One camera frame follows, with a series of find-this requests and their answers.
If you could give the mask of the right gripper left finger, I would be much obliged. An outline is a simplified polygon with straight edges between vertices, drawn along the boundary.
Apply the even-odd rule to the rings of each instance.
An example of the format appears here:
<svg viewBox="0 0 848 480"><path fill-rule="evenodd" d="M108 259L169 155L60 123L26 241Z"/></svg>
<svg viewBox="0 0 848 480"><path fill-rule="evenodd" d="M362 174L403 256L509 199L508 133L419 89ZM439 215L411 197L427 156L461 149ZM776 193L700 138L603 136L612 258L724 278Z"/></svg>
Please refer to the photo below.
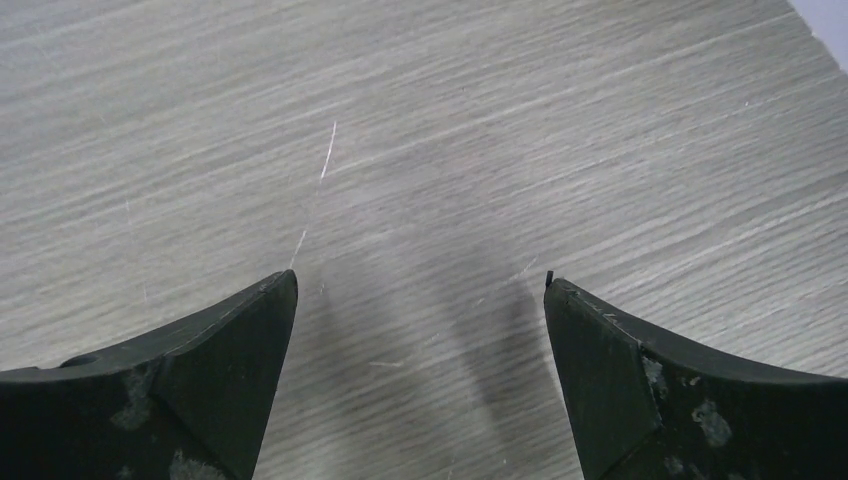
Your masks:
<svg viewBox="0 0 848 480"><path fill-rule="evenodd" d="M1 375L5 479L249 479L298 302L291 270L54 368Z"/></svg>

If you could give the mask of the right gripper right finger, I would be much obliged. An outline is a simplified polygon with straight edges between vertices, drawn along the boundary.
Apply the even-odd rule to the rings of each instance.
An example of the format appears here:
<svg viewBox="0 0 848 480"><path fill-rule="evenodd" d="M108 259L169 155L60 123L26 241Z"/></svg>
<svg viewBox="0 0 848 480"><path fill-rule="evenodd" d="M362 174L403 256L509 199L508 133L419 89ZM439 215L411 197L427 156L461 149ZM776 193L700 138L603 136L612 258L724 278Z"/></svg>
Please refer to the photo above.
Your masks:
<svg viewBox="0 0 848 480"><path fill-rule="evenodd" d="M587 479L843 479L847 382L708 347L548 275L548 335Z"/></svg>

